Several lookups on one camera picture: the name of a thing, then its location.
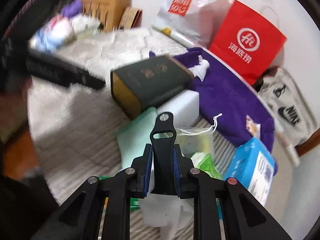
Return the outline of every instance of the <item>white drawstring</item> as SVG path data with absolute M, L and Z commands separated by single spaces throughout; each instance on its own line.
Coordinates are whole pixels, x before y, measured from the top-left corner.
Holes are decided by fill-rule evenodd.
M 211 130 L 211 128 L 213 127 L 213 130 L 212 130 L 212 133 L 214 133 L 214 131 L 216 130 L 217 126 L 218 126 L 218 121 L 217 121 L 217 118 L 222 116 L 222 113 L 216 115 L 213 117 L 213 125 L 211 125 L 207 130 L 204 130 L 204 131 L 201 131 L 201 132 L 198 132 L 198 133 L 179 133 L 178 136 L 180 135 L 187 135 L 187 136 L 193 136 L 193 135 L 199 135 L 199 134 L 202 134 L 202 133 L 205 133 L 205 132 L 208 132 Z

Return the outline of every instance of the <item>red bag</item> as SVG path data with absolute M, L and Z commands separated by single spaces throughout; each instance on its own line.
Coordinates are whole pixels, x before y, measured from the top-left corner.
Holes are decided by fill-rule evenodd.
M 253 85 L 286 39 L 267 19 L 235 0 L 209 50 Z

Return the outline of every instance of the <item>blue and white box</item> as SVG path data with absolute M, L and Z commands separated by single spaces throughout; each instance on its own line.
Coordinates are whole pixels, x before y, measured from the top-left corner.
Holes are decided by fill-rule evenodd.
M 236 178 L 265 206 L 271 188 L 275 160 L 264 144 L 253 137 L 237 148 L 231 164 L 224 175 Z

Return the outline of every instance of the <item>purple object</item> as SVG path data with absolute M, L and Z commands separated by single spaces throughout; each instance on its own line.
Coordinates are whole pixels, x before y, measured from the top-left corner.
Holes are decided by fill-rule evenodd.
M 81 0 L 74 0 L 69 5 L 63 7 L 61 11 L 61 15 L 63 17 L 72 18 L 82 12 L 82 1 Z
M 190 68 L 198 65 L 198 56 L 210 63 L 204 81 L 194 78 L 190 90 L 200 97 L 200 113 L 211 124 L 218 118 L 217 130 L 234 146 L 239 147 L 252 138 L 246 130 L 246 115 L 261 124 L 260 140 L 271 152 L 274 141 L 274 121 L 259 99 L 228 68 L 201 48 L 191 48 L 174 58 Z

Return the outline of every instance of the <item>nike bag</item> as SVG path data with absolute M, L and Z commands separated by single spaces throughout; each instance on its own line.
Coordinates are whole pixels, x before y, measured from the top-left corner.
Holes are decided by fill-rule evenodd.
M 284 128 L 293 146 L 304 143 L 316 131 L 317 121 L 290 74 L 279 68 L 265 77 L 258 93 Z
M 285 41 L 272 23 L 235 0 L 209 50 L 253 85 Z
M 182 33 L 208 48 L 229 8 L 228 0 L 165 0 L 153 25 L 168 36 Z

